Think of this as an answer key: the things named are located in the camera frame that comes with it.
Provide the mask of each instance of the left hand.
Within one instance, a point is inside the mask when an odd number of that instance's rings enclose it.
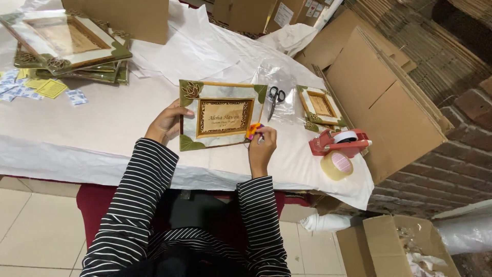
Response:
[[[145,138],[153,139],[166,145],[170,137],[180,130],[180,115],[194,115],[195,113],[185,107],[180,107],[179,98],[164,109],[151,123],[145,134]]]

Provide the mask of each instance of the brick wall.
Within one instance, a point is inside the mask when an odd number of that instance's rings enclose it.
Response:
[[[376,184],[368,210],[429,218],[492,199],[492,77],[441,108],[448,142]],[[341,214],[361,211],[342,205]]]

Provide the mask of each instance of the tiled floor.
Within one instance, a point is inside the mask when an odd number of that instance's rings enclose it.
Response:
[[[32,193],[17,181],[0,183],[17,189],[0,188],[0,276],[79,276],[86,242],[75,198]],[[293,276],[344,276],[335,234],[313,234],[287,222],[280,231]]]

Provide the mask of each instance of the right hand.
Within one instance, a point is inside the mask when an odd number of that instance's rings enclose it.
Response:
[[[249,167],[251,168],[251,178],[264,177],[268,175],[267,166],[272,154],[277,148],[277,131],[271,127],[258,129],[263,134],[264,140],[258,144],[260,134],[256,134],[249,144]]]

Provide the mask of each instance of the yellow card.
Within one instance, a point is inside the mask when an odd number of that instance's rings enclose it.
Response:
[[[17,79],[27,78],[29,75],[29,69],[19,69],[19,73],[17,74]]]
[[[43,86],[36,89],[36,92],[46,97],[55,99],[60,93],[65,91],[68,87],[62,83],[56,82],[53,79],[49,79]]]
[[[29,79],[27,82],[24,83],[25,87],[32,88],[32,89],[38,89],[42,87],[48,80],[43,80],[43,79]]]

